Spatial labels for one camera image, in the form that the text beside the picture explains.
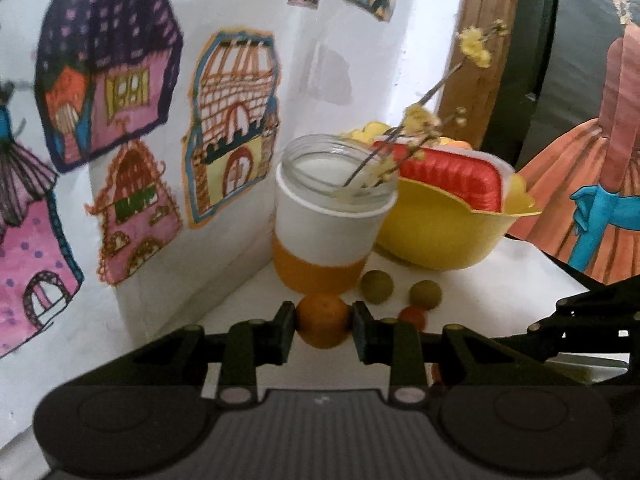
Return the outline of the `red cherry tomato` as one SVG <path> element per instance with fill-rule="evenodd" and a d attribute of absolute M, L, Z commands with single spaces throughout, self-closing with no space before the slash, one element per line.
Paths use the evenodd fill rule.
<path fill-rule="evenodd" d="M 397 318 L 399 321 L 411 324 L 418 332 L 424 332 L 427 326 L 426 310 L 418 306 L 403 308 Z"/>

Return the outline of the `olive green small fruit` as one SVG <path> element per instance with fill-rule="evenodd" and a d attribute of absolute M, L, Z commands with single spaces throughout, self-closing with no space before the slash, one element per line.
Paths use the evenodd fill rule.
<path fill-rule="evenodd" d="M 360 295 L 370 304 L 382 304 L 389 300 L 394 288 L 392 277 L 382 270 L 370 270 L 360 278 Z"/>

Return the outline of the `small orange tangerine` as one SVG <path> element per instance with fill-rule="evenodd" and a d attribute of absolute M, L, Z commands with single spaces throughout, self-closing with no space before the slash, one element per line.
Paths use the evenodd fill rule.
<path fill-rule="evenodd" d="M 307 295 L 296 307 L 297 333 L 311 347 L 335 348 L 350 335 L 351 313 L 352 309 L 340 296 Z"/>

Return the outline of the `metal tray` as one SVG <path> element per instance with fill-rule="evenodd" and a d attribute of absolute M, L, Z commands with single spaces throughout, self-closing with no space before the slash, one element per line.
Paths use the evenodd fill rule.
<path fill-rule="evenodd" d="M 626 374 L 628 370 L 628 364 L 625 361 L 567 353 L 560 353 L 548 359 L 544 365 L 584 385 L 605 382 Z"/>

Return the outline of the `white printed table cloth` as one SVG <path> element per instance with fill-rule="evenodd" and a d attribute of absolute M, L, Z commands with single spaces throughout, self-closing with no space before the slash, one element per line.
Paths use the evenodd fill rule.
<path fill-rule="evenodd" d="M 377 318 L 393 318 L 407 307 L 409 288 L 433 280 L 442 289 L 442 304 L 427 315 L 427 331 L 436 333 L 460 323 L 485 336 L 510 336 L 550 315 L 556 302 L 600 287 L 573 268 L 563 268 L 534 245 L 500 240 L 482 262 L 470 268 L 435 272 L 410 266 L 382 250 L 369 259 L 368 269 L 380 269 L 395 282 L 392 298 L 372 307 Z M 221 266 L 195 292 L 180 298 L 163 272 L 150 292 L 121 287 L 108 292 L 93 286 L 80 296 L 86 313 L 64 323 L 1 365 L 1 431 L 12 434 L 1 449 L 5 479 L 40 479 L 49 470 L 38 450 L 29 419 L 37 396 L 55 379 L 68 379 L 90 366 L 121 356 L 139 344 L 168 334 L 190 322 L 224 332 L 248 318 L 271 318 L 284 300 L 299 302 L 300 294 L 285 287 L 264 246 L 254 247 Z M 314 406 L 330 404 L 348 390 L 386 393 L 388 370 L 359 362 L 351 340 L 330 350 L 318 350 L 295 338 L 288 362 L 258 370 L 258 392 L 296 390 Z"/>

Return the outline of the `yellow plastic bowl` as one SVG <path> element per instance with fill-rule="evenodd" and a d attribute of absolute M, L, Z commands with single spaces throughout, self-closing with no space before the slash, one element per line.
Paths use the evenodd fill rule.
<path fill-rule="evenodd" d="M 396 212 L 396 202 L 376 242 L 394 257 L 431 270 L 474 266 L 489 255 L 515 222 L 540 214 L 525 180 L 517 173 L 515 177 L 530 200 L 529 208 L 521 214 L 470 211 L 446 198 L 425 208 Z"/>

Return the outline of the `lady in orange dress poster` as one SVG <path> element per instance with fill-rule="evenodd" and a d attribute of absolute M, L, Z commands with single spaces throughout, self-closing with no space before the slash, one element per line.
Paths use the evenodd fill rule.
<path fill-rule="evenodd" d="M 599 114 L 520 170 L 542 211 L 510 229 L 603 284 L 639 273 L 639 5 L 612 3 L 622 34 L 606 52 Z"/>

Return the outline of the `white orange glass jar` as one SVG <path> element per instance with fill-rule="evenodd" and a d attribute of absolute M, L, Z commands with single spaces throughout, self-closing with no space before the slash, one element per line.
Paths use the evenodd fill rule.
<path fill-rule="evenodd" d="M 276 169 L 272 262 L 301 294 L 342 294 L 358 282 L 398 199 L 396 162 L 358 141 L 310 134 Z"/>

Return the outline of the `red plastic toy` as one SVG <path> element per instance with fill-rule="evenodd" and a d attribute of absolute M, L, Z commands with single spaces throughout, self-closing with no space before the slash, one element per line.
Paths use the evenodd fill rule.
<path fill-rule="evenodd" d="M 420 152 L 422 159 L 409 157 L 403 140 L 393 146 L 394 161 L 400 165 L 396 212 L 425 208 L 443 198 L 456 207 L 492 214 L 521 214 L 529 208 L 522 182 L 499 157 L 454 142 Z"/>

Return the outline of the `orange plastic toy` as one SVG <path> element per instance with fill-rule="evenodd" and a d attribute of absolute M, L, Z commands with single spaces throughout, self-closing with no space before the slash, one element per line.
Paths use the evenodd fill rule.
<path fill-rule="evenodd" d="M 462 150 L 472 150 L 472 145 L 469 142 L 462 140 L 454 140 L 451 138 L 447 138 L 446 136 L 441 136 L 438 139 L 439 146 L 448 146 L 448 148 L 461 148 Z"/>

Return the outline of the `yellow flower branch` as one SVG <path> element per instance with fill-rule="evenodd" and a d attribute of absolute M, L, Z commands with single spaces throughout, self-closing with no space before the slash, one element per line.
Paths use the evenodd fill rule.
<path fill-rule="evenodd" d="M 347 177 L 334 196 L 340 200 L 354 200 L 364 191 L 377 188 L 396 176 L 404 162 L 422 158 L 421 148 L 438 140 L 445 126 L 453 122 L 459 127 L 464 127 L 466 116 L 468 116 L 464 106 L 458 106 L 442 119 L 436 113 L 427 110 L 425 105 L 465 65 L 487 70 L 494 59 L 494 54 L 487 47 L 488 41 L 492 38 L 505 37 L 508 33 L 508 25 L 501 18 L 493 21 L 486 28 L 469 26 L 458 32 L 456 40 L 462 60 L 447 70 L 446 74 L 418 102 L 405 109 L 400 125 L 384 133 L 381 143 L 376 148 L 372 148 L 370 154 Z"/>

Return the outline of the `houses drawing paper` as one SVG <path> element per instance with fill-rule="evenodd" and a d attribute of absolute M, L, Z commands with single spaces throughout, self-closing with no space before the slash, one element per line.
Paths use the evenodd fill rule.
<path fill-rule="evenodd" d="M 344 0 L 1 0 L 1 441 L 257 260 Z"/>

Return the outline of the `brown wooden door frame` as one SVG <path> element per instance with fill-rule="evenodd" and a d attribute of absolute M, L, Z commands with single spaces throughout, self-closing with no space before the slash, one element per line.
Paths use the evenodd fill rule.
<path fill-rule="evenodd" d="M 482 144 L 510 47 L 518 0 L 461 0 L 438 116 L 454 116 L 444 135 Z"/>

